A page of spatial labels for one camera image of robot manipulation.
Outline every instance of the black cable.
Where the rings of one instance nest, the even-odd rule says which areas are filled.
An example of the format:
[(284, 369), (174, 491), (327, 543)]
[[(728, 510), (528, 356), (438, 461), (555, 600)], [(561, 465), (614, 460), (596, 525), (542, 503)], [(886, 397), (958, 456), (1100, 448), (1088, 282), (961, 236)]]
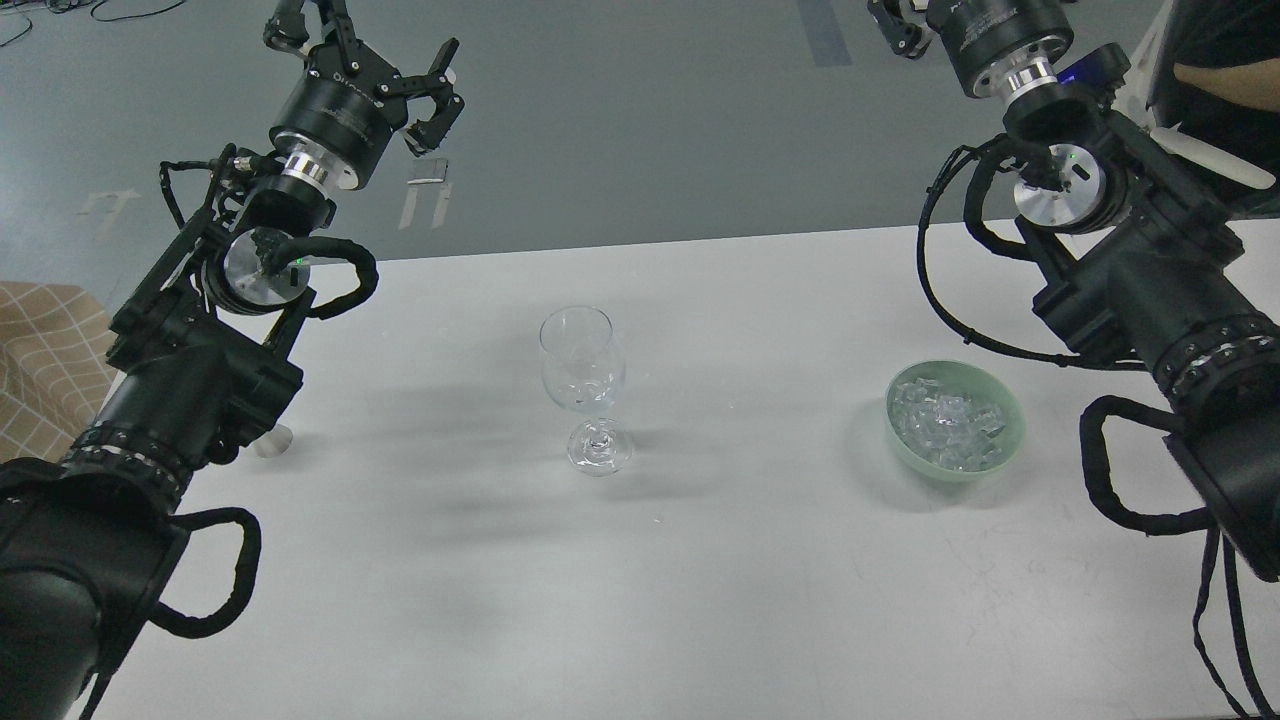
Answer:
[(169, 5), (168, 8), (161, 8), (159, 10), (152, 10), (150, 13), (138, 13), (136, 15), (119, 15), (119, 17), (115, 17), (115, 18), (100, 18), (100, 17), (97, 17), (97, 9), (101, 8), (102, 5), (106, 5), (111, 0), (97, 0), (97, 3), (95, 3), (93, 6), (88, 12), (90, 17), (92, 17), (95, 20), (97, 20), (100, 23), (115, 23), (115, 22), (119, 22), (119, 20), (133, 20), (133, 19), (138, 19), (138, 18), (150, 18), (150, 17), (154, 17), (154, 15), (159, 15), (161, 13), (168, 13), (169, 10), (173, 10), (174, 8), (179, 8), (179, 6), (187, 4), (187, 0), (178, 0), (173, 5)]
[(1222, 675), (1219, 674), (1213, 661), (1208, 659), (1208, 648), (1204, 647), (1204, 638), (1199, 633), (1199, 620), (1204, 616), (1204, 609), (1208, 607), (1210, 584), (1213, 580), (1213, 569), (1217, 566), (1217, 541), (1221, 534), (1222, 530), (1216, 525), (1204, 533), (1204, 557), (1201, 561), (1201, 589), (1196, 597), (1196, 614), (1192, 615), (1192, 642), (1196, 643), (1196, 650), (1201, 653), (1204, 667), (1208, 669), (1208, 676), (1213, 679), (1217, 689), (1222, 691), (1222, 694), (1226, 696), (1226, 702), (1231, 706), (1231, 710), (1240, 717), (1248, 719), (1249, 714), (1240, 705), (1240, 701), (1235, 700), (1231, 691), (1226, 689), (1226, 682), (1222, 680)]
[(173, 178), (169, 172), (174, 169), (173, 163), (160, 163), (160, 195), (164, 196), (164, 204), (169, 208), (169, 214), (173, 215), (173, 222), (178, 223), (178, 227), (187, 224), (187, 219), (182, 215), (182, 208), (178, 206), (178, 197), (173, 193)]
[(1098, 512), (1130, 530), (1147, 536), (1180, 536), (1217, 525), (1207, 507), (1197, 507), (1178, 515), (1143, 515), (1125, 507), (1111, 483), (1111, 461), (1107, 457), (1107, 441), (1102, 424), (1107, 418), (1124, 418), (1139, 425), (1179, 436), (1185, 423), (1172, 413), (1156, 410), (1140, 402), (1107, 395), (1089, 404), (1080, 414), (1080, 460), (1084, 470), (1084, 487), (1089, 501)]
[(63, 0), (59, 3), (58, 0), (45, 0), (45, 8), (55, 15), (60, 15), (63, 13), (70, 13), (72, 10), (87, 8), (92, 1), (93, 0)]
[(10, 37), (9, 40), (5, 40), (4, 42), (0, 42), (0, 47), (8, 47), (13, 42), (15, 42), (19, 37), (22, 37), (22, 36), (27, 35), (28, 32), (31, 32), (31, 28), (36, 27), (36, 23), (31, 22), (31, 18), (28, 18), (27, 15), (23, 15), (22, 19), (27, 20), (27, 28), (23, 29), (22, 32), (19, 32), (18, 35)]
[(933, 292), (933, 286), (929, 282), (928, 263), (925, 260), (925, 237), (929, 231), (929, 224), (933, 218), (933, 209), (937, 206), (938, 200), (946, 191), (951, 181), (960, 173), (960, 170), (989, 152), (993, 147), (1002, 142), (1002, 136), (996, 136), (995, 138), (984, 142), (979, 147), (960, 146), (951, 152), (947, 161), (942, 164), (942, 169), (938, 170), (938, 177), (934, 178), (933, 184), (929, 186), (925, 197), (924, 208), (920, 210), (920, 220), (916, 224), (918, 233), (915, 240), (915, 270), (920, 278), (920, 287), (924, 290), (924, 297), (929, 301), (929, 306), (933, 307), (933, 313), (956, 334), (959, 334), (965, 345), (977, 345), (984, 350), (997, 352), (1000, 355), (1006, 355), (1009, 357), (1018, 357), (1020, 360), (1036, 360), (1039, 363), (1052, 363), (1060, 368), (1083, 368), (1087, 370), (1139, 370), (1146, 372), (1146, 365), (1138, 360), (1117, 360), (1114, 363), (1097, 363), (1093, 360), (1087, 360), (1079, 355), (1051, 355), (1046, 352), (1036, 352), (1032, 350), (1024, 350), (1016, 347), (992, 337), (988, 337), (977, 329), (961, 323), (955, 315), (952, 315), (938, 300), (937, 295)]
[(1240, 579), (1235, 573), (1235, 548), (1229, 538), (1222, 538), (1222, 575), (1226, 582), (1226, 606), (1231, 611), (1231, 635), (1235, 639), (1235, 657), (1240, 661), (1240, 676), (1249, 689), (1253, 705), (1266, 720), (1276, 720), (1276, 714), (1267, 703), (1267, 697), (1253, 673), (1253, 659), (1249, 657), (1249, 643), (1244, 634), (1244, 610), (1240, 607)]
[(170, 521), (192, 533), (214, 525), (234, 523), (241, 527), (244, 537), (241, 542), (239, 555), (236, 557), (236, 579), (232, 584), (232, 593), (221, 607), (205, 618), (191, 618), (160, 602), (151, 612), (152, 623), (179, 638), (207, 638), (230, 626), (244, 612), (253, 597), (257, 564), (262, 556), (262, 527), (259, 525), (257, 518), (243, 507), (219, 507), (191, 515), (175, 515)]
[(79, 720), (90, 720), (93, 712), (97, 711), (97, 705), (102, 702), (102, 696), (106, 694), (106, 685), (111, 684), (111, 674), (102, 673), (97, 674), (93, 679), (93, 689), (88, 693), (88, 701), (84, 703), (84, 708), (81, 710)]

